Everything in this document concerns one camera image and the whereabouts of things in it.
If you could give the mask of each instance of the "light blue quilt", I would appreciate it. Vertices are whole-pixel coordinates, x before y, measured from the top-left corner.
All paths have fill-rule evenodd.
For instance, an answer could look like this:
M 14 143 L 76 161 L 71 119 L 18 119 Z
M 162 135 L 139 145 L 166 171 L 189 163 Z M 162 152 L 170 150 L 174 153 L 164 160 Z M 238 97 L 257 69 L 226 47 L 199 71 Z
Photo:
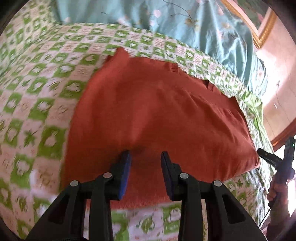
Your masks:
M 219 0 L 53 0 L 53 5 L 63 23 L 120 23 L 168 35 L 222 63 L 258 97 L 266 90 L 266 69 L 250 30 Z

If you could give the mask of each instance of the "green and white bedspread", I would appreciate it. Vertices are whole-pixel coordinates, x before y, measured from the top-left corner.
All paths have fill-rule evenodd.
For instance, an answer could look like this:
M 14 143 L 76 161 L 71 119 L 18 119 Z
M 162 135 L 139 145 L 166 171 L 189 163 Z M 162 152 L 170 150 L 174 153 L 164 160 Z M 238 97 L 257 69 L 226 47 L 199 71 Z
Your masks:
M 235 96 L 255 147 L 272 151 L 261 100 L 216 60 L 147 30 L 117 24 L 54 25 L 47 3 L 29 1 L 0 37 L 0 214 L 21 238 L 59 193 L 74 108 L 92 74 L 119 46 L 131 56 L 176 62 L 228 97 Z M 224 183 L 258 224 L 268 211 L 272 174 L 262 160 L 260 168 Z M 175 240 L 180 209 L 177 202 L 113 210 L 115 240 Z

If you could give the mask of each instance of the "painting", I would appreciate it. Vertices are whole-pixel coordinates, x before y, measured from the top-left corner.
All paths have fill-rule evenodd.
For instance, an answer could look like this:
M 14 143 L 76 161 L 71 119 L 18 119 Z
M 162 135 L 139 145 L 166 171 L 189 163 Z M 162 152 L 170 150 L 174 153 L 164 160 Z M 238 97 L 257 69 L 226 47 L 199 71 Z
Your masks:
M 221 0 L 235 15 L 240 17 L 252 31 L 254 45 L 261 49 L 268 38 L 276 14 L 262 0 Z

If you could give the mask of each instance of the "black device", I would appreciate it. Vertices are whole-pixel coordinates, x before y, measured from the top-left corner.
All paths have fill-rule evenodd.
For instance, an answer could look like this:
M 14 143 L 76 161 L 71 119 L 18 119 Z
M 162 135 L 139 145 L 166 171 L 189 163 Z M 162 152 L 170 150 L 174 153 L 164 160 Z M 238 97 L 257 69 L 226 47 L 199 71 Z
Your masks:
M 293 137 L 289 137 L 285 143 L 284 150 L 284 159 L 280 159 L 275 154 L 268 153 L 263 149 L 259 148 L 257 153 L 260 157 L 262 157 L 265 161 L 267 161 L 270 165 L 275 167 L 276 176 L 275 182 L 278 184 L 286 185 L 288 179 L 292 179 L 295 175 L 295 170 L 292 168 L 292 162 L 294 160 L 294 152 L 295 152 L 295 139 Z M 280 198 L 280 193 L 276 195 L 276 197 L 268 203 L 270 208 L 273 207 L 274 203 L 277 199 Z
M 167 152 L 161 154 L 161 167 L 166 191 L 172 201 L 181 200 L 178 240 L 202 241 L 201 199 L 207 206 L 209 241 L 266 241 L 260 228 L 221 181 L 205 183 L 182 172 L 172 163 Z M 90 241 L 113 241 L 110 200 L 120 200 L 125 193 L 131 166 L 129 151 L 120 161 L 95 180 L 74 180 L 55 199 L 26 241 L 79 241 L 83 238 L 86 200 L 91 200 L 89 217 Z M 1 241 L 21 241 L 0 221 Z

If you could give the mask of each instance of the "gold frame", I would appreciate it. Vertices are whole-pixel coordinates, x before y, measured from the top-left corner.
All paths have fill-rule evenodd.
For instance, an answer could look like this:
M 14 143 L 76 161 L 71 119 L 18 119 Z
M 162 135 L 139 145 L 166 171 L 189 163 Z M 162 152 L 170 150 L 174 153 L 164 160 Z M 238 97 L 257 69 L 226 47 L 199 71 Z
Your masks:
M 252 32 L 254 44 L 256 48 L 261 49 L 264 45 L 265 41 L 267 40 L 268 36 L 270 35 L 270 32 L 272 28 L 274 27 L 274 23 L 277 19 L 277 15 L 274 13 L 274 11 L 270 12 L 270 15 L 268 17 L 268 20 L 266 22 L 265 28 L 260 34 L 260 36 L 257 36 L 257 34 L 253 31 L 251 26 L 248 24 L 248 22 L 244 19 L 244 17 L 233 7 L 227 0 L 221 0 L 221 2 L 228 8 L 229 11 L 234 13 L 236 16 L 240 17 L 245 24 L 249 27 L 249 29 Z

